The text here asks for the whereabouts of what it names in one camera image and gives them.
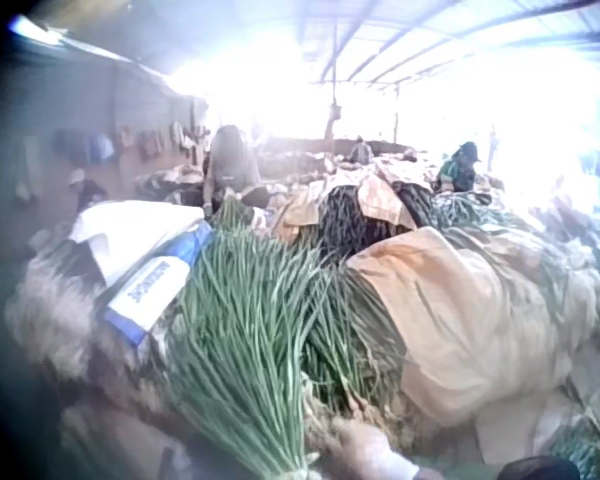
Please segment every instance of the sack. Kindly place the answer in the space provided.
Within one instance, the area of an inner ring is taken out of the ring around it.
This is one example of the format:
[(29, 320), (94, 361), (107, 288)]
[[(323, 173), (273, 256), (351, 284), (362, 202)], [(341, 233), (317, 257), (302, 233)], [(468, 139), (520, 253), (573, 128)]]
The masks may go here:
[[(600, 335), (595, 269), (577, 270), (524, 232), (449, 231), (454, 244), (426, 227), (347, 262), (373, 285), (406, 344), (402, 390), (443, 426), (551, 390), (574, 352)], [(551, 278), (553, 257), (563, 268)]]
[(161, 202), (108, 202), (83, 211), (70, 239), (89, 242), (107, 286), (147, 252), (204, 218), (201, 208)]

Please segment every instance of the hanging clothes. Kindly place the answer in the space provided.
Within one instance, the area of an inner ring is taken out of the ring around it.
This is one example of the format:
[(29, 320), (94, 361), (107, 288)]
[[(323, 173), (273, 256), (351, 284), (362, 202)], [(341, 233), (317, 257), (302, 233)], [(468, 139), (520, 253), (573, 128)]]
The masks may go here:
[(164, 147), (162, 136), (157, 130), (145, 130), (139, 135), (140, 153), (144, 160), (159, 156)]
[(18, 201), (29, 204), (42, 196), (42, 166), (38, 139), (23, 137), (17, 146), (15, 161), (15, 196)]
[(114, 158), (113, 143), (103, 133), (96, 133), (90, 138), (90, 165), (106, 165)]
[(90, 164), (89, 136), (78, 130), (57, 130), (53, 140), (53, 150), (69, 160), (74, 167), (83, 168)]
[(134, 144), (133, 135), (129, 127), (118, 127), (116, 133), (116, 145), (119, 151), (124, 151)]

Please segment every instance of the roof beam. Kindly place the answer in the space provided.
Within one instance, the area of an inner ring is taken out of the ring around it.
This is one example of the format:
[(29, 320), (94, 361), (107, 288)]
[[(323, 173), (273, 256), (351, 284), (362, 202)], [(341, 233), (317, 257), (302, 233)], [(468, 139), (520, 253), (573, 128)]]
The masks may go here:
[(446, 10), (447, 8), (455, 5), (456, 3), (458, 3), (459, 0), (449, 0), (448, 2), (444, 3), (441, 6), (437, 6), (436, 8), (434, 8), (433, 10), (430, 10), (426, 13), (424, 13), (423, 15), (421, 15), (420, 17), (418, 17), (412, 24), (410, 24), (408, 27), (403, 28), (402, 30), (400, 30), (399, 32), (397, 32), (393, 37), (391, 37), (389, 40), (387, 40), (384, 45), (382, 45), (380, 47), (380, 49), (378, 50), (378, 53), (371, 55), (369, 58), (367, 58), (364, 62), (362, 62), (354, 71), (351, 75), (349, 75), (349, 81), (353, 80), (353, 78), (358, 75), (362, 70), (364, 70), (365, 68), (367, 68), (367, 66), (373, 61), (375, 60), (378, 55), (380, 55), (382, 52), (384, 52), (385, 50), (387, 50), (389, 47), (391, 47), (392, 45), (394, 45), (398, 40), (400, 40), (402, 37), (404, 37), (407, 33), (413, 31), (414, 29), (418, 28), (420, 25), (422, 25), (423, 23), (425, 23), (427, 20), (435, 17), (436, 15), (439, 15), (440, 13), (442, 13), (444, 10)]
[(349, 27), (349, 30), (347, 30), (347, 33), (345, 33), (344, 38), (340, 42), (340, 45), (335, 50), (335, 52), (333, 52), (333, 55), (327, 62), (327, 65), (324, 67), (322, 75), (320, 76), (321, 82), (324, 82), (324, 79), (327, 78), (327, 73), (329, 73), (329, 70), (331, 70), (333, 65), (336, 63), (342, 51), (346, 48), (351, 39), (358, 32), (358, 30), (360, 30), (360, 27), (362, 26), (364, 21), (369, 17), (369, 15), (371, 15), (371, 12), (373, 12), (373, 9), (376, 8), (379, 3), (380, 0), (367, 0), (364, 7), (362, 8), (362, 11), (356, 17), (354, 23)]
[[(551, 47), (551, 46), (571, 47), (571, 46), (573, 46), (575, 51), (580, 51), (578, 49), (578, 45), (582, 44), (582, 42), (586, 42), (587, 44), (600, 43), (600, 32), (593, 33), (593, 34), (592, 33), (585, 33), (585, 34), (576, 33), (576, 34), (569, 34), (569, 35), (551, 35), (551, 36), (546, 36), (546, 37), (524, 38), (522, 40), (515, 40), (513, 42), (509, 42), (509, 43), (505, 43), (504, 45), (497, 46), (497, 47), (495, 47), (495, 50), (504, 50), (507, 48), (525, 48), (525, 47), (528, 48), (528, 47)], [(476, 56), (476, 53), (468, 53), (459, 60), (447, 60), (446, 62), (432, 65), (430, 67), (425, 68), (424, 70), (420, 70), (417, 73), (407, 75), (406, 77), (401, 78), (400, 80), (398, 80), (397, 82), (394, 82), (394, 83), (400, 84), (407, 80), (412, 80), (412, 82), (410, 82), (410, 83), (414, 83), (414, 82), (420, 80), (425, 75), (427, 75), (437, 69), (446, 67), (457, 61), (468, 60), (469, 58), (472, 58), (474, 56)], [(385, 90), (389, 85), (390, 84), (385, 84), (385, 86), (380, 90), (381, 91)]]
[(311, 0), (304, 0), (302, 2), (302, 9), (300, 11), (300, 22), (298, 23), (298, 34), (296, 39), (298, 45), (304, 43), (304, 35), (307, 31), (307, 20), (309, 19), (309, 12), (311, 11)]
[[(483, 30), (487, 30), (487, 29), (493, 28), (493, 27), (498, 27), (500, 25), (505, 25), (507, 23), (518, 22), (520, 20), (527, 20), (529, 18), (543, 17), (545, 15), (552, 15), (554, 13), (569, 12), (571, 10), (579, 10), (581, 8), (588, 7), (588, 6), (593, 5), (594, 3), (598, 3), (598, 2), (600, 2), (600, 0), (576, 0), (573, 2), (561, 3), (558, 5), (552, 5), (550, 7), (540, 8), (540, 9), (536, 9), (536, 10), (524, 11), (521, 13), (516, 13), (514, 15), (508, 15), (506, 17), (496, 18), (494, 20), (483, 23), (481, 25), (476, 25), (475, 27), (464, 30), (463, 32), (459, 33), (458, 35), (460, 37), (466, 37), (468, 35), (473, 35), (474, 33), (482, 32)], [(392, 67), (390, 67), (387, 70), (385, 70), (384, 72), (382, 72), (376, 78), (371, 80), (371, 82), (372, 83), (377, 82), (385, 75), (388, 75), (389, 73), (402, 67), (403, 65), (406, 65), (410, 61), (415, 60), (416, 58), (421, 57), (422, 55), (429, 53), (432, 50), (435, 50), (436, 48), (449, 43), (450, 41), (451, 41), (450, 39), (445, 38), (443, 40), (440, 40), (439, 42), (434, 43), (433, 45), (430, 45), (429, 47), (425, 48), (424, 50), (420, 50), (419, 52), (414, 53), (410, 57), (405, 58), (404, 60), (396, 63)]]

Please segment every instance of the wall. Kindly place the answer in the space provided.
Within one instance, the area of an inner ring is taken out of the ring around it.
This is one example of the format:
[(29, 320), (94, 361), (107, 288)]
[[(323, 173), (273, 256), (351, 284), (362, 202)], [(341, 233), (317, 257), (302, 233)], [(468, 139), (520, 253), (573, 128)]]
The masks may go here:
[[(76, 198), (67, 189), (72, 166), (54, 153), (58, 129), (105, 133), (163, 129), (174, 120), (189, 125), (191, 100), (171, 92), (161, 79), (133, 64), (64, 47), (14, 38), (0, 64), (0, 257), (17, 251), (36, 231), (75, 216)], [(15, 203), (22, 164), (22, 139), (37, 146), (37, 177), (42, 191), (36, 205)], [(132, 148), (119, 162), (86, 169), (113, 198), (133, 197), (133, 178), (185, 161), (177, 151), (143, 162)]]

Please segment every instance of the green onion bundle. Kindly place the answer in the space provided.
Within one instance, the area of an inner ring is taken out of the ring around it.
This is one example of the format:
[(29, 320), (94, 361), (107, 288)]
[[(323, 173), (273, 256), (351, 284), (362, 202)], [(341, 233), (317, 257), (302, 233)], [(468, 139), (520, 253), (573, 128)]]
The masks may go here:
[(324, 308), (323, 272), (316, 251), (220, 232), (194, 268), (168, 338), (177, 408), (260, 478), (307, 469), (301, 352), (316, 319), (337, 323)]

